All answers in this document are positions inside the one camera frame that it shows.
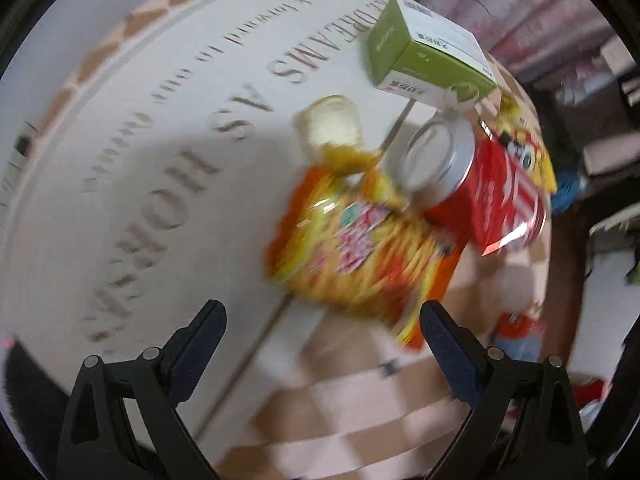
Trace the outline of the blue white milk carton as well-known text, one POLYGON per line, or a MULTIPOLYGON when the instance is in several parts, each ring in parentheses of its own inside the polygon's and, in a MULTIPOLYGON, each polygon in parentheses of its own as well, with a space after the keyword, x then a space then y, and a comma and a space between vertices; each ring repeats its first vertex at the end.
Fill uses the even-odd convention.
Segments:
POLYGON ((547 324, 519 313, 504 314, 497 325, 492 344, 510 359, 537 362, 547 324))

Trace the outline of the crushed red soda can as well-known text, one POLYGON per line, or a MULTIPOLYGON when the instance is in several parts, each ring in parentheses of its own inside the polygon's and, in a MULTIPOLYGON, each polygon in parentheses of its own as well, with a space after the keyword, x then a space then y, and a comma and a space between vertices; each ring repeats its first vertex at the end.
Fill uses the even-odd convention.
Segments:
POLYGON ((449 110, 413 133, 394 177, 428 222, 483 256, 532 244, 547 219, 544 196, 509 152, 449 110))

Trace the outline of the orange noodle snack bag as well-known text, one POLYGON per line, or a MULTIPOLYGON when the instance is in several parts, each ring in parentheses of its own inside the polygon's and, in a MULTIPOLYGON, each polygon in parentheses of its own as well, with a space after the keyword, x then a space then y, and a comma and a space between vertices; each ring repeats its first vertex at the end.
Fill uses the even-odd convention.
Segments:
POLYGON ((419 350, 422 304, 445 295, 464 246, 398 194, 376 200, 388 182, 383 171, 363 181, 350 185, 326 167, 309 167, 265 249, 265 274, 300 299, 373 318, 402 348, 419 350))

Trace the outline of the yellow panda snack wrapper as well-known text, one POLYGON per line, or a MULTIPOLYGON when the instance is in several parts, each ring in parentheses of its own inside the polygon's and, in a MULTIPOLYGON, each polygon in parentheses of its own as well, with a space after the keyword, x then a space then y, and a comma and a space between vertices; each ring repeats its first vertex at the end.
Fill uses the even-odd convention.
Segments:
POLYGON ((526 110, 512 96, 505 93, 501 96, 492 131, 538 188, 548 194, 558 190, 551 158, 541 133, 526 110))

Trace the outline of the blue black clothes pile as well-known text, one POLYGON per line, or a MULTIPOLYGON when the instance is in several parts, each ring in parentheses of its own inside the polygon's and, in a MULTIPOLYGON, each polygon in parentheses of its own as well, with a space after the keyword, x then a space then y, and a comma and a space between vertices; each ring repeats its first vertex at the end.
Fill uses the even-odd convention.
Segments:
POLYGON ((556 191, 551 195, 551 212, 562 214, 574 204, 580 192, 580 171, 563 169, 555 175, 556 191))

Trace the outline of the checkered printed tablecloth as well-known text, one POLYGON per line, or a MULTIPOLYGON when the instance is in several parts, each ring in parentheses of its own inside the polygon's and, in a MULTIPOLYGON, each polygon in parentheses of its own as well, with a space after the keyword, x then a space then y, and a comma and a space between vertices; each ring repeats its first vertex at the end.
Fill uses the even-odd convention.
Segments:
POLYGON ((148 0, 66 81, 1 246, 3 392, 47 478, 82 361, 133 359, 211 299, 227 330, 178 412, 223 477, 399 479, 445 451, 466 411, 431 352, 262 267, 301 110, 347 96, 390 157, 434 113, 371 82, 387 1, 148 0))

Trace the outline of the clear jelly cup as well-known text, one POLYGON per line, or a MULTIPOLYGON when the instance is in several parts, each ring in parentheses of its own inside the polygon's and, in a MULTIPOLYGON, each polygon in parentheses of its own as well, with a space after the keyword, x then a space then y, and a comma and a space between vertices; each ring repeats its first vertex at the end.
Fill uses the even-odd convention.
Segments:
POLYGON ((363 144, 354 102, 346 96, 325 96, 297 114, 295 125, 308 159, 337 177, 363 174, 382 158, 363 144))

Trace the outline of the green white medicine box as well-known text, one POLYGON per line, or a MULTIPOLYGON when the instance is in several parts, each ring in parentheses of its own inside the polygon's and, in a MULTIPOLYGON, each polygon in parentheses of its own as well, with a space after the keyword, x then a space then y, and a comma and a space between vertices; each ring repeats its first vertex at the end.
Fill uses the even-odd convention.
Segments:
POLYGON ((412 0, 390 0, 367 40, 376 88, 465 112, 497 89, 476 38, 412 0))

